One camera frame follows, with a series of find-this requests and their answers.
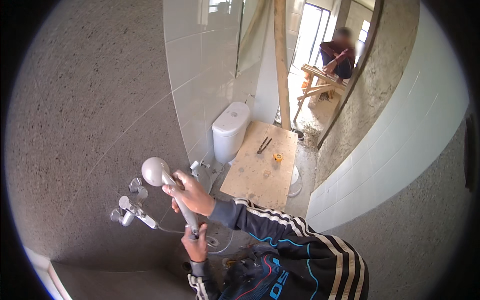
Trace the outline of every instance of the bidet hose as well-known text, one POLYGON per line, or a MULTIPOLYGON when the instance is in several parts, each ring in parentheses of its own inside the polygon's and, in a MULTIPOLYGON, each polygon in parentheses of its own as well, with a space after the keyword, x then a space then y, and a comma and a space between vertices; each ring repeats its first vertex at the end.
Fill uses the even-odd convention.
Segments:
MULTIPOLYGON (((161 227, 160 225, 157 225, 156 227, 157 227, 158 229, 160 229, 160 230, 165 231, 165 232, 184 234, 184 232, 181 232, 181 231, 165 229, 165 228, 161 227)), ((230 246, 230 244, 232 243, 232 240, 233 240, 233 230, 231 229, 230 231, 231 231, 230 240, 228 241, 228 244, 225 246, 225 248, 223 248, 222 250, 219 250, 219 251, 208 252, 209 255, 217 255, 217 254, 220 254, 220 253, 222 253, 223 251, 225 251, 225 250, 230 246)), ((207 243, 208 243, 208 245, 209 245, 210 247, 214 247, 214 245, 212 245, 209 241, 207 241, 207 243)))

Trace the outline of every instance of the white stripe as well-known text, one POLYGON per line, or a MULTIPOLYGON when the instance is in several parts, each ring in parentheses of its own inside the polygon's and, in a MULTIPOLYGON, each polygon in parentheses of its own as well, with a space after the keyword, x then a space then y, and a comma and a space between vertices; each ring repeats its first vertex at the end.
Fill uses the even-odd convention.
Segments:
POLYGON ((342 300, 348 300, 350 289, 352 287, 353 278, 355 277, 355 253, 343 242, 339 237, 332 236, 343 251, 348 253, 348 278, 343 289, 342 300))
POLYGON ((242 198, 234 198, 234 201, 236 204, 242 204, 242 205, 245 205, 247 207, 247 211, 256 215, 256 216, 259 216, 259 217, 262 217, 262 218, 268 218, 272 221, 276 221, 282 225, 284 225, 285 227, 290 224, 292 226, 292 230, 297 234, 298 237, 301 237, 303 236, 301 234, 301 232, 298 230, 298 228, 295 226, 295 223, 291 220, 292 216, 290 215, 287 215, 287 214, 283 214, 282 212, 280 211, 277 211, 277 210, 272 210, 272 209, 261 209, 261 208, 255 208, 253 206, 250 206, 248 204, 248 201, 246 201, 245 199, 242 199, 242 198), (281 215, 282 217, 284 218, 288 218, 289 221, 285 221, 283 219, 280 219, 278 216, 272 216, 271 214, 269 214, 268 212, 271 212, 271 213, 274 213, 274 214, 279 214, 281 215))
POLYGON ((205 284, 204 284, 204 281, 202 280, 201 277, 198 278, 199 279, 199 283, 200 283, 200 290, 202 291, 203 295, 204 295, 204 300, 208 300, 208 294, 207 294, 207 291, 205 290, 205 284))
POLYGON ((313 236, 317 237, 319 240, 321 240, 325 245, 327 245, 328 249, 336 256, 336 270, 335 270, 335 279, 333 281, 333 286, 332 290, 330 291, 330 296, 328 297, 328 300, 334 300, 337 293, 338 293, 338 286, 340 285, 340 280, 342 279, 342 271, 343 271, 343 254, 339 252, 335 246, 333 246, 332 242, 327 239, 326 236, 318 234, 316 232, 310 232, 308 230, 308 224, 305 221, 301 221, 300 218, 296 217, 295 218, 302 228, 302 230, 305 232, 305 235, 307 233, 313 234, 313 236))
POLYGON ((195 279, 196 277, 192 276, 191 274, 188 274, 187 275, 187 278, 188 278, 188 284, 197 290, 197 293, 195 295, 195 299, 196 300, 201 300, 202 299, 202 295, 200 294, 200 289, 198 287, 198 284, 195 283, 195 279))
POLYGON ((363 287, 363 280, 365 278, 365 264, 363 263, 363 259, 360 257, 360 254, 359 254, 359 259, 360 259, 360 278, 359 278, 359 283, 357 284, 357 290, 355 291, 354 300, 360 299, 361 288, 363 287))
MULTIPOLYGON (((243 204, 247 207, 247 211, 251 212, 252 214, 254 215, 257 215, 257 216, 260 216, 260 217, 266 217, 266 218, 269 218, 270 220, 273 220, 273 221, 277 221, 278 223, 282 224, 282 225, 287 225, 287 224, 290 224, 293 231, 297 234, 297 236, 299 237, 309 237, 310 235, 308 235, 307 233, 309 234, 312 234, 313 236, 317 237, 320 241, 322 241, 327 247, 328 249, 333 253, 333 255, 336 256, 336 270, 335 270, 335 279, 334 279, 334 283, 333 283, 333 286, 332 286, 332 290, 330 292, 330 296, 329 296, 329 300, 335 300, 335 297, 338 293, 338 286, 340 285, 340 280, 342 279, 342 271, 343 271, 343 253, 339 252, 335 246, 333 246, 333 244, 331 243, 331 241, 324 235, 321 235, 321 234, 318 234, 316 232, 310 232, 308 230, 308 224, 306 221, 302 221, 299 217, 293 217, 291 215, 287 215, 287 214, 283 214, 282 212, 280 211, 277 211, 277 210, 272 210, 272 209, 269 209, 269 208, 266 208, 266 209, 261 209, 261 208, 255 208, 255 207, 252 207, 248 204, 248 200, 247 199, 244 199, 244 198, 234 198, 234 201, 236 204, 243 204), (285 220, 282 220, 280 219, 279 217, 277 216, 272 216, 271 214, 269 214, 268 212, 270 213, 274 213, 274 214, 278 214, 280 215, 281 217, 284 217, 284 218, 287 218, 289 219, 289 221, 285 221, 285 220), (300 230, 298 230, 298 228, 296 227, 295 223, 292 221, 292 218, 294 220, 297 221, 297 223, 300 225, 302 231, 303 231, 303 234, 302 232, 300 232, 300 230)), ((362 265, 363 265, 363 262, 362 260, 360 260, 360 279, 361 279, 361 283, 363 284, 363 276, 362 276, 362 265)))

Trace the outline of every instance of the plywood board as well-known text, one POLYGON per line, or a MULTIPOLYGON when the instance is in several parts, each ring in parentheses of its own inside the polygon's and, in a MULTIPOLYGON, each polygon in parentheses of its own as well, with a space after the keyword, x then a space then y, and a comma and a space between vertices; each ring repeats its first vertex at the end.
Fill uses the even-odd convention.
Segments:
POLYGON ((297 141, 298 135, 294 132, 259 121, 251 122, 220 190, 234 197, 250 199, 259 206, 284 210, 297 141), (267 136, 272 141, 261 154, 257 154, 267 136), (283 160, 276 162, 274 153, 282 154, 283 160))

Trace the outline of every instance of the window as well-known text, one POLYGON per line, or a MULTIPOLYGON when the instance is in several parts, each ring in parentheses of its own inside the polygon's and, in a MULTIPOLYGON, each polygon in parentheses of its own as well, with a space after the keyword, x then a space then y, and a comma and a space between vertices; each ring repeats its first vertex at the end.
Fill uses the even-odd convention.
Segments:
POLYGON ((370 22, 367 20, 363 20, 363 24, 361 26, 359 39, 356 42, 355 49, 357 51, 357 56, 355 56, 355 66, 357 66, 357 62, 360 59, 360 55, 363 53, 363 47, 365 46, 365 41, 367 40, 368 30, 370 28, 370 22))

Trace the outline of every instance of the wet hand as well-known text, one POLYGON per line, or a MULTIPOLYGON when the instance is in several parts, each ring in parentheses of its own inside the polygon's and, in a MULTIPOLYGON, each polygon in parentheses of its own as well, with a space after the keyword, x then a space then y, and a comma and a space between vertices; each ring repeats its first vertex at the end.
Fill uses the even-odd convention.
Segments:
POLYGON ((181 242, 187 250, 188 256, 190 260, 193 262, 201 263, 207 259, 207 224, 203 223, 200 226, 200 230, 198 232, 198 239, 192 240, 190 236, 192 235, 192 228, 190 226, 185 226, 185 234, 181 238, 181 242))
POLYGON ((192 176, 183 173, 180 170, 175 171, 172 176, 175 181, 180 181, 185 190, 178 185, 164 185, 163 191, 172 196, 172 208, 178 213, 180 211, 175 199, 183 201, 185 205, 193 212, 210 216, 215 208, 215 199, 207 194, 202 185, 192 176))

